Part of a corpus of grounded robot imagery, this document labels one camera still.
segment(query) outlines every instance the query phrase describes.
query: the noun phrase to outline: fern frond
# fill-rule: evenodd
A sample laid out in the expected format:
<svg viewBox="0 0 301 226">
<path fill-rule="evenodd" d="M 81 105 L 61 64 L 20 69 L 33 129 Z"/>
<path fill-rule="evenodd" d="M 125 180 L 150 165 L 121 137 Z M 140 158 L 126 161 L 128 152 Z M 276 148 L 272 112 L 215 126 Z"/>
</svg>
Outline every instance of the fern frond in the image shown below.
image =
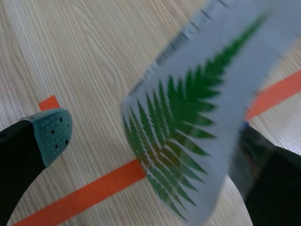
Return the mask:
<svg viewBox="0 0 301 226">
<path fill-rule="evenodd" d="M 220 95 L 227 66 L 263 21 L 264 17 L 260 17 L 224 50 L 203 66 L 189 69 L 183 78 L 175 80 L 169 75 L 166 87 L 159 81 L 152 99 L 146 94 L 147 112 L 137 102 L 140 120 L 132 109 L 129 124 L 123 119 L 129 144 L 139 161 L 148 167 L 145 172 L 155 193 L 183 219 L 174 202 L 184 210 L 180 198 L 195 205 L 187 189 L 197 189 L 188 179 L 203 183 L 200 176 L 207 174 L 192 156 L 210 156 L 193 140 L 216 138 L 206 131 L 214 122 L 203 114 L 217 108 L 211 100 Z"/>
</svg>

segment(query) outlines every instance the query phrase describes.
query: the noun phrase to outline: green fern leaf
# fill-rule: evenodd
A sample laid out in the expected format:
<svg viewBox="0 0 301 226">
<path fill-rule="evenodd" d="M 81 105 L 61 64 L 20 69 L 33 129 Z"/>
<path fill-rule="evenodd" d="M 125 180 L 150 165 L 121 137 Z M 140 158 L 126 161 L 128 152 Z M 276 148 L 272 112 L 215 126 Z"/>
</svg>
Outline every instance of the green fern leaf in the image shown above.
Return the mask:
<svg viewBox="0 0 301 226">
<path fill-rule="evenodd" d="M 206 131 L 214 122 L 202 114 L 216 109 L 210 100 L 220 95 L 218 89 L 226 67 L 263 21 L 264 17 L 256 20 L 204 66 L 189 69 L 184 78 L 175 81 L 169 75 L 165 89 L 160 81 L 158 93 L 153 90 L 152 100 L 146 94 L 148 112 L 137 103 L 140 121 L 132 109 L 129 124 L 123 119 L 129 144 L 141 164 L 148 168 L 144 171 L 155 193 L 183 219 L 176 203 L 184 210 L 183 200 L 195 205 L 186 189 L 197 191 L 186 177 L 203 183 L 200 173 L 207 174 L 193 155 L 210 156 L 193 139 L 215 138 Z"/>
</svg>

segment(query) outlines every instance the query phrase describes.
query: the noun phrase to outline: orange tape line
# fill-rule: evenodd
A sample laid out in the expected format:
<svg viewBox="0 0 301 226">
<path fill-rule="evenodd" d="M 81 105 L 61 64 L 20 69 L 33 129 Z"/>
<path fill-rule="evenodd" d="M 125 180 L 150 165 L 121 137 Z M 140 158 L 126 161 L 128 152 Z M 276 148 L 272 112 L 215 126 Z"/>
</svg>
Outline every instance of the orange tape line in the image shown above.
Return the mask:
<svg viewBox="0 0 301 226">
<path fill-rule="evenodd" d="M 60 105 L 54 95 L 47 98 L 46 100 L 43 100 L 41 103 L 39 103 L 39 107 L 41 111 L 49 110 L 52 108 L 60 108 Z"/>
<path fill-rule="evenodd" d="M 250 120 L 299 91 L 301 91 L 301 71 L 262 91 L 254 101 L 246 118 Z M 51 96 L 42 103 L 40 107 L 42 106 L 44 109 L 59 106 L 55 96 Z M 137 160 L 133 160 L 13 226 L 56 226 L 144 177 L 145 174 L 139 163 Z"/>
<path fill-rule="evenodd" d="M 14 226 L 56 226 L 141 180 L 145 174 L 137 160 L 30 215 Z"/>
<path fill-rule="evenodd" d="M 246 119 L 250 120 L 300 91 L 301 71 L 298 71 L 260 92 L 248 111 Z"/>
</svg>

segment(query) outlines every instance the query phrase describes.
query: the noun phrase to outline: black object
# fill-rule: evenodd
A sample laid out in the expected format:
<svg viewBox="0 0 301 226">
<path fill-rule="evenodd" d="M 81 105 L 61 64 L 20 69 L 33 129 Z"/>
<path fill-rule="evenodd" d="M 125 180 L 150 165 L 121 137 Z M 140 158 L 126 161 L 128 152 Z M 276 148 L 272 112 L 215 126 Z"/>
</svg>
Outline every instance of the black object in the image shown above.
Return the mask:
<svg viewBox="0 0 301 226">
<path fill-rule="evenodd" d="M 0 226 L 7 225 L 22 195 L 44 169 L 30 121 L 0 132 Z"/>
<path fill-rule="evenodd" d="M 233 181 L 253 225 L 301 226 L 301 156 L 273 145 L 250 126 L 242 131 L 238 147 L 248 162 L 240 167 L 249 172 L 249 181 L 245 187 L 238 177 Z"/>
</svg>

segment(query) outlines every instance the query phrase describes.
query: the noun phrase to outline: wooden floor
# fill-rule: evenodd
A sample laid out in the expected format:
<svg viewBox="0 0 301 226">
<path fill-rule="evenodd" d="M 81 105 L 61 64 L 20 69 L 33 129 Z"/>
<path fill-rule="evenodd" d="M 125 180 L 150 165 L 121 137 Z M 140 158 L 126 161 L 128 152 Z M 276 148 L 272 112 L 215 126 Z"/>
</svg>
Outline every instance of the wooden floor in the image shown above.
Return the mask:
<svg viewBox="0 0 301 226">
<path fill-rule="evenodd" d="M 71 144 L 30 186 L 8 225 L 134 159 L 120 121 L 123 97 L 204 0 L 0 0 L 0 130 L 55 95 L 73 116 Z M 297 43 L 265 88 L 301 68 Z M 301 98 L 252 119 L 276 145 L 298 152 Z M 64 226 L 180 226 L 143 179 Z M 251 226 L 227 179 L 208 226 Z"/>
</svg>

